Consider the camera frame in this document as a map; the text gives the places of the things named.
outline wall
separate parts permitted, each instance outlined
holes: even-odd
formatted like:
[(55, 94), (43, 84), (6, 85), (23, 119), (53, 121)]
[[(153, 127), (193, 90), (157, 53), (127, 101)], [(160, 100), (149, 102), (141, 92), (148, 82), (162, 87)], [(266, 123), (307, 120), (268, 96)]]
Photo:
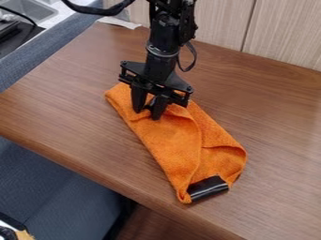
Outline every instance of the wall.
[[(149, 25), (145, 0), (128, 11)], [(197, 40), (321, 70), (321, 0), (198, 0), (195, 15)]]

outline table surface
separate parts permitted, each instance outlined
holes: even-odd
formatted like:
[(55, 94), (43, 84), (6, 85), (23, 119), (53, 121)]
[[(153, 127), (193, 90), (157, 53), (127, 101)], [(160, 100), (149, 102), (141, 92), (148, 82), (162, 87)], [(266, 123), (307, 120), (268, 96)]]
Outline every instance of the table surface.
[(179, 74), (249, 161), (228, 193), (184, 205), (103, 96), (147, 35), (96, 23), (1, 94), (0, 133), (213, 239), (320, 239), (321, 73), (195, 42)]

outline towel fold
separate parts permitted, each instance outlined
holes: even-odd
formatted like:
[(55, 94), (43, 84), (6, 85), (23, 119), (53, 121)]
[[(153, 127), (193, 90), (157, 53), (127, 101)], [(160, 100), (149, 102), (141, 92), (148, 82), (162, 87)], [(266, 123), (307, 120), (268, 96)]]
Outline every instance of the towel fold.
[(191, 185), (218, 175), (231, 187), (242, 173), (244, 148), (193, 101), (187, 108), (169, 105), (153, 121), (149, 110), (132, 109), (128, 85), (119, 83), (105, 96), (160, 164), (182, 203), (192, 202)]

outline black bracket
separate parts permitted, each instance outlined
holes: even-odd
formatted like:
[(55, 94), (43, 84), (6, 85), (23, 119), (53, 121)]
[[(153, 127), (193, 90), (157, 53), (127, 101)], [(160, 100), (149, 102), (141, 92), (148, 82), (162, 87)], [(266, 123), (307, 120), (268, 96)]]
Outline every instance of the black bracket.
[[(132, 107), (137, 113), (142, 109), (149, 109), (152, 119), (159, 120), (169, 104), (188, 106), (193, 89), (174, 71), (165, 82), (161, 82), (157, 78), (150, 80), (145, 74), (145, 63), (123, 61), (120, 66), (122, 70), (119, 80), (130, 85)], [(145, 105), (147, 94), (154, 97)]]

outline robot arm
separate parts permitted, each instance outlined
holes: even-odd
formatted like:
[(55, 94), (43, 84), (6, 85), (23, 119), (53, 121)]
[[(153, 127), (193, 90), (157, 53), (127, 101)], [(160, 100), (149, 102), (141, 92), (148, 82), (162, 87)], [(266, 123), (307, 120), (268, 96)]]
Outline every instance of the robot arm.
[[(135, 0), (123, 2), (108, 9), (81, 7), (62, 0), (75, 11), (102, 16), (114, 16)], [(149, 2), (150, 37), (146, 43), (145, 63), (123, 61), (119, 80), (130, 85), (133, 109), (139, 113), (149, 109), (153, 120), (158, 120), (167, 105), (187, 107), (192, 87), (176, 75), (176, 64), (182, 71), (191, 70), (196, 62), (196, 50), (190, 40), (195, 38), (194, 21), (196, 0), (147, 0)], [(186, 45), (194, 56), (192, 64), (183, 68), (179, 62), (180, 48)], [(147, 94), (154, 98), (146, 102)]]

